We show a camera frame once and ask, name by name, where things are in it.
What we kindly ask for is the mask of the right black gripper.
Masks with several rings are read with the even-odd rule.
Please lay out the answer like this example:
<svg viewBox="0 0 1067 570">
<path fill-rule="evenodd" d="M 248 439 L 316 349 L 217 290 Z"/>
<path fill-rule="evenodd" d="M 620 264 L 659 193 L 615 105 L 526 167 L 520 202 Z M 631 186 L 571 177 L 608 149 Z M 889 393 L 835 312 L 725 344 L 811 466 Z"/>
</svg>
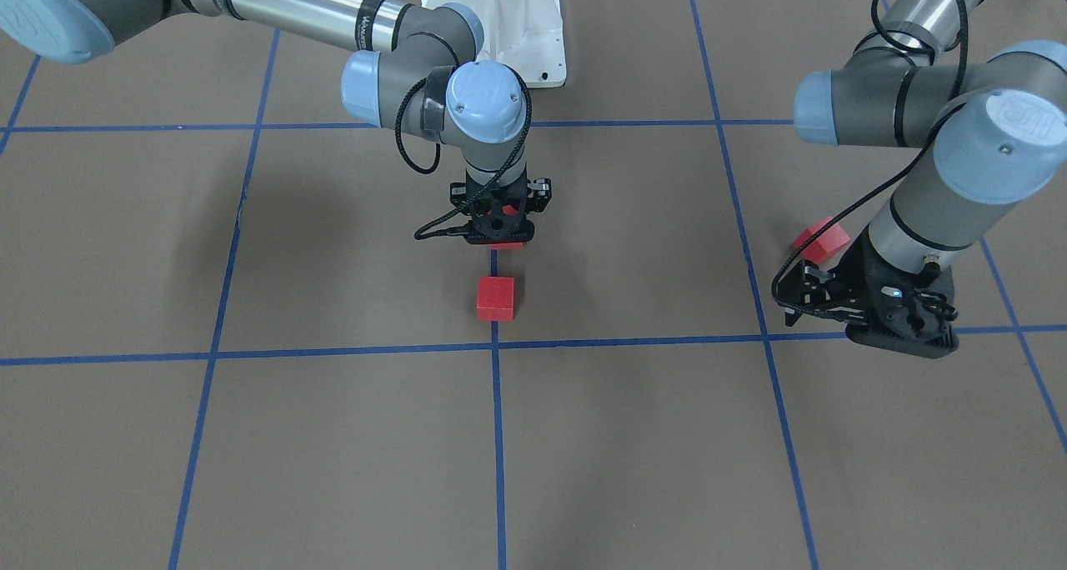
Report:
<svg viewBox="0 0 1067 570">
<path fill-rule="evenodd" d="M 464 212 L 468 221 L 451 227 L 450 235 L 473 246 L 528 243 L 536 233 L 534 221 L 527 217 L 534 210 L 529 185 L 529 180 L 521 178 L 472 197 L 481 188 L 479 183 L 450 183 L 451 204 L 468 204 Z"/>
</svg>

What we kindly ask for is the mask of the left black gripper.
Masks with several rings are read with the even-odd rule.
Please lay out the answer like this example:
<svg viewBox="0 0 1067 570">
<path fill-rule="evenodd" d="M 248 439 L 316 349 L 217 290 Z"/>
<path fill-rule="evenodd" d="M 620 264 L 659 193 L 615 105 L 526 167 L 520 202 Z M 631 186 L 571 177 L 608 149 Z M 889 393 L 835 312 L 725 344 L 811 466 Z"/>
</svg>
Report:
<svg viewBox="0 0 1067 570">
<path fill-rule="evenodd" d="M 803 315 L 841 321 L 854 343 L 920 358 L 943 358 L 959 346 L 952 270 L 911 274 L 885 262 L 867 233 L 823 271 L 800 260 L 776 275 L 776 301 L 786 324 Z"/>
</svg>

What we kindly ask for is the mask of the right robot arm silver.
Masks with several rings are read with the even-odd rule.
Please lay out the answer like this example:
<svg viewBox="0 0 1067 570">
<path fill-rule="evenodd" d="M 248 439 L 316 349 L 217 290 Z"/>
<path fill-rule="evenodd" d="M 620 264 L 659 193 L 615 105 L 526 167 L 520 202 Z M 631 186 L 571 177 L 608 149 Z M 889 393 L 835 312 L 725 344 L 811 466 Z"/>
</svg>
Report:
<svg viewBox="0 0 1067 570">
<path fill-rule="evenodd" d="M 403 0 L 3 0 L 3 31 L 46 60 L 83 64 L 180 14 L 252 21 L 327 43 L 350 54 L 340 97 L 352 118 L 393 131 L 417 173 L 403 136 L 465 161 L 451 183 L 450 209 L 414 233 L 417 240 L 461 237 L 475 246 L 534 239 L 529 213 L 550 204 L 548 179 L 530 180 L 525 143 L 529 90 L 517 72 L 480 60 L 483 23 L 460 3 L 417 7 Z"/>
</svg>

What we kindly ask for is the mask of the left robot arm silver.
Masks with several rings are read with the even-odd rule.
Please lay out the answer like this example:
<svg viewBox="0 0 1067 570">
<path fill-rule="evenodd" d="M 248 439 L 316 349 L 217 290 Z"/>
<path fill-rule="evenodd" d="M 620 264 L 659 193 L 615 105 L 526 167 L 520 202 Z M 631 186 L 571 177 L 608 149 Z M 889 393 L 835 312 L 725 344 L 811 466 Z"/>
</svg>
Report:
<svg viewBox="0 0 1067 570">
<path fill-rule="evenodd" d="M 838 70 L 797 88 L 798 137 L 914 148 L 875 189 L 888 201 L 835 267 L 797 243 L 774 275 L 785 322 L 843 323 L 867 347 L 922 358 L 958 348 L 952 266 L 1064 165 L 1064 45 L 1024 41 L 969 61 L 969 15 L 986 0 L 896 0 Z"/>
</svg>

